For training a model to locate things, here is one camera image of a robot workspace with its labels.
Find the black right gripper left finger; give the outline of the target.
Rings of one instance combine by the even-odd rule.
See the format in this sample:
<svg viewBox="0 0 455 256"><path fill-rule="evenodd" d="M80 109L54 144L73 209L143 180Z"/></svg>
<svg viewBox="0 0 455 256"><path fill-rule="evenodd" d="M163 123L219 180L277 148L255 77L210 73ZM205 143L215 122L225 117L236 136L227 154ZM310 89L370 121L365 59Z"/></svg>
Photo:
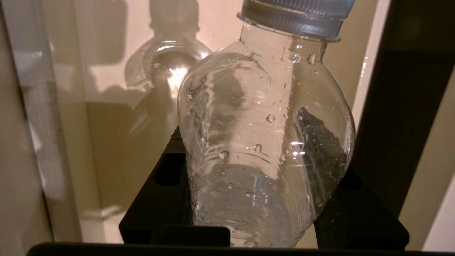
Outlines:
<svg viewBox="0 0 455 256"><path fill-rule="evenodd" d="M224 227L195 225L186 153L178 128L119 224L125 244L229 246Z"/></svg>

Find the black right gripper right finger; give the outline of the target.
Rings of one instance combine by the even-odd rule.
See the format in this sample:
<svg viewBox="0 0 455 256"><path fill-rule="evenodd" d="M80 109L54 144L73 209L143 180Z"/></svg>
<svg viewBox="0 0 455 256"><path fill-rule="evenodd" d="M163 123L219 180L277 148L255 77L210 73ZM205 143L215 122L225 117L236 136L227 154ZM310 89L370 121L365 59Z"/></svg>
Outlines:
<svg viewBox="0 0 455 256"><path fill-rule="evenodd" d="M348 170L314 222L319 249L405 249L410 235L369 185Z"/></svg>

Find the cream white ribbed drawer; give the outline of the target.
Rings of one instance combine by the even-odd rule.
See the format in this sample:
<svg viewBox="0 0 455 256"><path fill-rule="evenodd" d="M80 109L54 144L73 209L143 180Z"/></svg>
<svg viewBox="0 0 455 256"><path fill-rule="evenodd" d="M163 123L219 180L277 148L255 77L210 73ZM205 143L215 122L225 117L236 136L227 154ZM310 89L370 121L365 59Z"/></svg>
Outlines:
<svg viewBox="0 0 455 256"><path fill-rule="evenodd" d="M238 39L242 0L0 0L0 255L123 243L178 86Z"/></svg>

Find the clear bottle with white cap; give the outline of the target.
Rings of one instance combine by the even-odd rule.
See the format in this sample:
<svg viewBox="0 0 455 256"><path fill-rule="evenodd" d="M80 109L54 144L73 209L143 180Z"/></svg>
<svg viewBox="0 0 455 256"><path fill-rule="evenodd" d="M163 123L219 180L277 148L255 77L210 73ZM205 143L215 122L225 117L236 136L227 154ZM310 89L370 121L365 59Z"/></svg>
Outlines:
<svg viewBox="0 0 455 256"><path fill-rule="evenodd" d="M345 176L355 127L323 62L355 0L243 0L239 39L178 96L193 222L235 247L294 248Z"/></svg>

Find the white low tv cabinet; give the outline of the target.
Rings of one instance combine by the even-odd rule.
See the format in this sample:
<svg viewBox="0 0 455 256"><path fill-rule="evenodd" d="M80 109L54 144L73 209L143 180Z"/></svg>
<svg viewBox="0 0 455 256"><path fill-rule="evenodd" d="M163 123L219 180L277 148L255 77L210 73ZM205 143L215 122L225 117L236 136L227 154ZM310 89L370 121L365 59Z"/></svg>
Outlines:
<svg viewBox="0 0 455 256"><path fill-rule="evenodd" d="M407 231L405 250L455 251L455 216L439 220L455 190L455 0L369 1L352 168Z"/></svg>

